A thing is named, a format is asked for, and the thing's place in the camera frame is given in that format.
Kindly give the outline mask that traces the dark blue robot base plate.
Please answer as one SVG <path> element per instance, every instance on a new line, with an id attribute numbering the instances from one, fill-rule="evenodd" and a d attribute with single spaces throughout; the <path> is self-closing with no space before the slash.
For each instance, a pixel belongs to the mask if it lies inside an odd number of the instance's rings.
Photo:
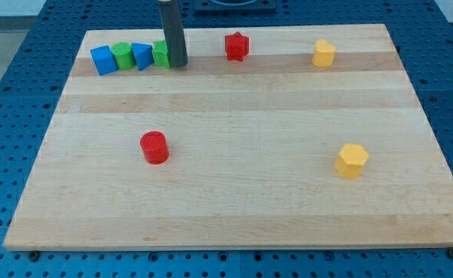
<path id="1" fill-rule="evenodd" d="M 277 0 L 192 0 L 196 12 L 274 12 Z"/>

